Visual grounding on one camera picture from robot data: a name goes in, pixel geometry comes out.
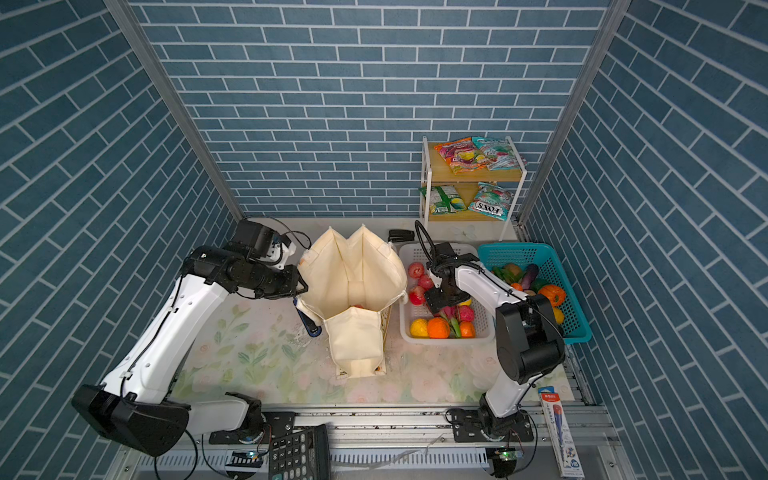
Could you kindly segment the pink dragon fruit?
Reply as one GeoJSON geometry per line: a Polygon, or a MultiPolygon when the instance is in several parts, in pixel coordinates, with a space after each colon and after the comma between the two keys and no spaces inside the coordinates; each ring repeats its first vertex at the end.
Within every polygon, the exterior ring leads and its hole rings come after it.
{"type": "Polygon", "coordinates": [[[449,322],[451,328],[450,338],[462,338],[459,332],[461,322],[475,321],[475,312],[468,305],[446,307],[441,310],[441,316],[449,322]]]}

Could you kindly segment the orange tangerine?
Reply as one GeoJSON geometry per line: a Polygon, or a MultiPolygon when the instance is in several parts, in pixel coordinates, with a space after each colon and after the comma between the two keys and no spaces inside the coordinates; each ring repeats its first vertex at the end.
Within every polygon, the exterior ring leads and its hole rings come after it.
{"type": "Polygon", "coordinates": [[[427,322],[427,335],[430,339],[448,339],[451,334],[449,322],[441,317],[435,317],[427,322]]]}

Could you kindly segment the red apple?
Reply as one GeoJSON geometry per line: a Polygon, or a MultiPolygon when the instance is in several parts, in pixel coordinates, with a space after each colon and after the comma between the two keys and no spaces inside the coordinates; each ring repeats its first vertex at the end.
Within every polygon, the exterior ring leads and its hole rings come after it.
{"type": "Polygon", "coordinates": [[[409,302],[414,306],[423,305],[426,302],[425,290],[417,285],[409,292],[409,302]]]}

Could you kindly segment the cream floral tote bag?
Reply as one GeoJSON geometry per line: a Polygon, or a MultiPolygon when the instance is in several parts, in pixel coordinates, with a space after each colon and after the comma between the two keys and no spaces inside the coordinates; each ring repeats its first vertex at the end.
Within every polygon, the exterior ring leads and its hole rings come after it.
{"type": "Polygon", "coordinates": [[[337,375],[384,375],[391,310],[408,287],[394,246],[366,226],[349,237],[329,228],[302,254],[298,270],[308,291],[297,296],[297,309],[328,335],[337,375]]]}

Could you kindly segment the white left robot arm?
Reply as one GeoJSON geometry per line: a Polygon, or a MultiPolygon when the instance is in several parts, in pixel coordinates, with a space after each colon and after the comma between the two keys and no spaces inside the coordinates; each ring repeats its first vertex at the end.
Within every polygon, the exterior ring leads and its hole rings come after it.
{"type": "Polygon", "coordinates": [[[193,404],[168,398],[208,318],[242,288],[266,300],[293,298],[309,289],[294,265],[275,269],[226,249],[197,248],[136,345],[100,383],[80,386],[73,408],[100,436],[152,457],[184,436],[226,432],[242,444],[263,440],[266,420],[253,397],[228,392],[222,400],[193,404]]]}

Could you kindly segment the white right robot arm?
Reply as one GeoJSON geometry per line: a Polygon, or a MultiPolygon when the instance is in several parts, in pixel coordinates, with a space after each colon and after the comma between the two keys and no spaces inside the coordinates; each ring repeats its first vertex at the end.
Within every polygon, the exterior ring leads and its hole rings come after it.
{"type": "Polygon", "coordinates": [[[477,256],[459,255],[448,242],[420,246],[427,269],[440,280],[426,293],[431,312],[439,314],[471,299],[495,317],[501,371],[481,398],[481,418],[491,425],[520,419],[525,394],[564,361],[564,336],[549,300],[513,289],[482,266],[477,256]]]}

